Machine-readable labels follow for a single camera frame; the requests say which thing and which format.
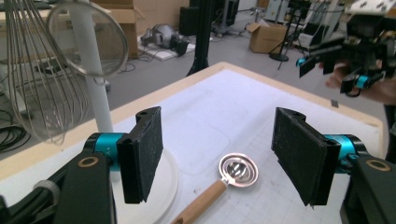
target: metal spoon bowl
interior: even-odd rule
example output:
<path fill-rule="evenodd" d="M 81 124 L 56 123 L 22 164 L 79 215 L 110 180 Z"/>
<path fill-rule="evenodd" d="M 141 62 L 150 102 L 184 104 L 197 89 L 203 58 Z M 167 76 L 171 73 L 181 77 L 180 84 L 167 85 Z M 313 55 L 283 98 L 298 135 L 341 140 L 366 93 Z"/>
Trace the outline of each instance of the metal spoon bowl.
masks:
<path fill-rule="evenodd" d="M 173 224 L 193 223 L 226 189 L 233 185 L 238 188 L 254 184 L 259 176 L 259 169 L 254 161 L 241 153 L 224 156 L 219 163 L 222 179 L 217 180 L 198 198 L 189 204 L 172 222 Z"/>

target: human hand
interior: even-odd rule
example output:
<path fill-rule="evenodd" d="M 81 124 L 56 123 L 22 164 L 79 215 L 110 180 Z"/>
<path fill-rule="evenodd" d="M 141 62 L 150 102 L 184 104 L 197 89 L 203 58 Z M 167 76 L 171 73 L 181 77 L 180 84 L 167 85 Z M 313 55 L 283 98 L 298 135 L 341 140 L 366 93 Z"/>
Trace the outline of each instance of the human hand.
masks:
<path fill-rule="evenodd" d="M 340 89 L 341 83 L 345 76 L 350 73 L 350 67 L 348 63 L 339 63 L 335 66 L 334 72 L 326 80 L 326 86 L 332 89 Z M 354 88 L 350 94 L 357 94 L 358 88 Z M 384 105 L 396 105 L 396 77 L 385 78 L 384 80 L 377 81 L 371 88 L 367 90 L 361 90 L 361 95 L 378 101 Z"/>

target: white pole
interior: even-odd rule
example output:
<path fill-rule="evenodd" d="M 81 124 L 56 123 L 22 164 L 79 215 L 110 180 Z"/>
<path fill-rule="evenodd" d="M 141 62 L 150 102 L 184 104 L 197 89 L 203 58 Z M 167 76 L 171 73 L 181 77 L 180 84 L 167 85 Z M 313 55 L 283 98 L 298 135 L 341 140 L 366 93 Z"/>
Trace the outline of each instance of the white pole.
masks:
<path fill-rule="evenodd" d="M 81 0 L 81 2 L 89 3 L 88 0 Z M 102 72 L 102 65 L 99 58 L 92 14 L 90 11 L 84 10 L 84 8 L 74 8 L 69 12 L 82 66 L 87 71 L 100 74 Z M 96 119 L 98 131 L 100 133 L 112 133 L 113 126 L 111 124 L 106 87 L 105 85 L 97 84 L 104 83 L 104 79 L 97 79 L 100 80 L 95 82 L 92 77 L 85 77 L 93 114 Z"/>

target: wire whisk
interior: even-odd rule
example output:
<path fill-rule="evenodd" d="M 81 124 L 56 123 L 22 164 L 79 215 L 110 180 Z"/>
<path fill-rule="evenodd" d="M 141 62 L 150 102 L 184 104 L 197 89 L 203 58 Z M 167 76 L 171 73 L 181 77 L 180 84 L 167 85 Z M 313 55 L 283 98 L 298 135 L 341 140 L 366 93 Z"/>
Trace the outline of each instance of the wire whisk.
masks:
<path fill-rule="evenodd" d="M 33 0 L 5 0 L 5 12 L 13 110 L 28 133 L 61 144 L 88 112 L 83 78 L 67 66 Z"/>

